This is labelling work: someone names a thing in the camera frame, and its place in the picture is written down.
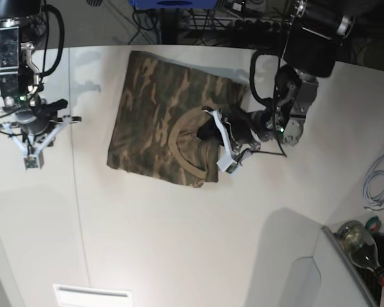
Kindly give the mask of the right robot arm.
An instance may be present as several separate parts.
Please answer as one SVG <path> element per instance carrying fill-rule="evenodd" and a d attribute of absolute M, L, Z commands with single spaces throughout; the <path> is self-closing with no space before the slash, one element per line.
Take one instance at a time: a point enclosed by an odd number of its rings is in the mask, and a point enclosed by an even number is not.
<path fill-rule="evenodd" d="M 39 18 L 49 25 L 49 16 L 56 18 L 59 38 L 57 55 L 50 68 L 39 68 L 33 62 L 37 45 L 47 42 L 49 31 L 39 34 Z M 63 17 L 55 6 L 45 1 L 0 1 L 0 112 L 2 118 L 13 117 L 11 123 L 0 125 L 0 132 L 21 140 L 28 148 L 39 144 L 51 146 L 63 120 L 58 111 L 68 102 L 60 99 L 44 102 L 44 78 L 55 72 L 61 62 L 65 42 Z"/>

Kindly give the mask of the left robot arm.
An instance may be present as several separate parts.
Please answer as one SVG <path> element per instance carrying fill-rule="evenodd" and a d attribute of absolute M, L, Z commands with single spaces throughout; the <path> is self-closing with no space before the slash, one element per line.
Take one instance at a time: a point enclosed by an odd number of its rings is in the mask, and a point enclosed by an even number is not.
<path fill-rule="evenodd" d="M 317 97 L 320 78 L 331 76 L 337 50 L 353 28 L 355 16 L 340 1 L 295 1 L 287 35 L 274 55 L 278 64 L 271 97 L 261 97 L 255 86 L 255 69 L 266 51 L 257 50 L 250 61 L 252 97 L 265 108 L 246 112 L 238 105 L 228 111 L 204 108 L 211 119 L 198 130 L 202 141 L 217 140 L 236 161 L 260 152 L 261 145 L 276 141 L 279 148 L 297 145 L 307 112 Z"/>

